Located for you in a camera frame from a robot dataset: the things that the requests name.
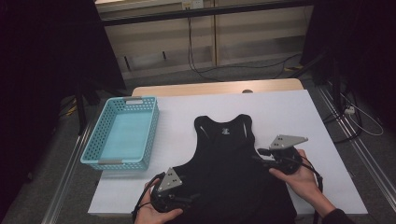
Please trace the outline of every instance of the logo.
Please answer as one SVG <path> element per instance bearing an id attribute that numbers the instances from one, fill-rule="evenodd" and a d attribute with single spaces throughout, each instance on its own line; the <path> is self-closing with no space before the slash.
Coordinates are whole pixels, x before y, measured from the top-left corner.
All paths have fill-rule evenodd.
<path id="1" fill-rule="evenodd" d="M 229 129 L 223 128 L 222 134 L 230 134 Z"/>

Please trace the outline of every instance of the black sleeve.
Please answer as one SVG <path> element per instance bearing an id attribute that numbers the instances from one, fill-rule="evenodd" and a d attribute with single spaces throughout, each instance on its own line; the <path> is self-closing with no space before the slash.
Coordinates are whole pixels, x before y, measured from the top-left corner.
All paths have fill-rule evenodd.
<path id="1" fill-rule="evenodd" d="M 323 224 L 335 224 L 335 223 L 343 223 L 343 224 L 354 224 L 352 220 L 347 217 L 341 209 L 335 209 L 334 211 L 330 212 L 326 217 L 322 220 Z"/>

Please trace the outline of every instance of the white cable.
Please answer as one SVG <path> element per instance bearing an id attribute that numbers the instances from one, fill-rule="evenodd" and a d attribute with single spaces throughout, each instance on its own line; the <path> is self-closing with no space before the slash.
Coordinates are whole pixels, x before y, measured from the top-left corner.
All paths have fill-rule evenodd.
<path id="1" fill-rule="evenodd" d="M 376 125 L 378 125 L 378 127 L 381 129 L 381 133 L 370 133 L 369 131 L 363 129 L 353 118 L 352 116 L 349 117 L 352 120 L 352 122 L 354 122 L 356 124 L 356 126 L 358 126 L 359 128 L 361 128 L 363 131 L 365 131 L 366 133 L 370 134 L 370 135 L 374 135 L 374 136 L 379 136 L 382 135 L 384 133 L 384 129 L 382 128 L 382 126 L 375 120 L 373 119 L 370 115 L 368 115 L 366 112 L 364 112 L 363 110 L 361 110 L 360 108 L 358 108 L 357 106 L 355 106 L 354 104 L 352 104 L 346 97 L 344 94 L 341 93 L 341 96 L 344 97 L 344 99 L 346 99 L 351 105 L 353 105 L 355 108 L 357 108 L 361 113 L 363 113 L 365 116 L 367 116 L 369 119 L 371 119 L 374 123 L 376 123 Z"/>

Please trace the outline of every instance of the dark fabric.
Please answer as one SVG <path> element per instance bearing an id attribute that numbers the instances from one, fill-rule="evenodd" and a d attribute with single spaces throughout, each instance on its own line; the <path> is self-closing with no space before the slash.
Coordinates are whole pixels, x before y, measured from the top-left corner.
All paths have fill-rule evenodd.
<path id="1" fill-rule="evenodd" d="M 177 196 L 201 196 L 170 223 L 294 223 L 286 184 L 252 159 L 257 153 L 251 123 L 247 115 L 224 123 L 207 116 L 195 120 L 195 154 L 174 169 L 185 176 Z"/>
<path id="2" fill-rule="evenodd" d="M 350 220 L 347 215 L 341 209 L 335 209 L 330 212 L 325 218 L 322 220 L 323 224 L 335 224 L 335 223 L 343 223 L 343 224 L 354 224 L 352 220 Z"/>

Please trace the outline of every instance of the person's right hand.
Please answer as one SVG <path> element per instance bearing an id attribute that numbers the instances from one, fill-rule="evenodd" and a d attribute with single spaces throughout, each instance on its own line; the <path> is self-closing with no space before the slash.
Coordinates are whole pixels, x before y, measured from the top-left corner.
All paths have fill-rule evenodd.
<path id="1" fill-rule="evenodd" d="M 305 152 L 301 149 L 298 152 L 303 157 L 303 163 L 310 165 L 306 160 Z M 320 192 L 314 173 L 306 167 L 300 166 L 297 172 L 292 175 L 285 175 L 275 168 L 271 168 L 269 172 L 288 183 L 291 189 L 310 203 L 321 217 L 325 217 L 335 209 L 335 206 Z"/>

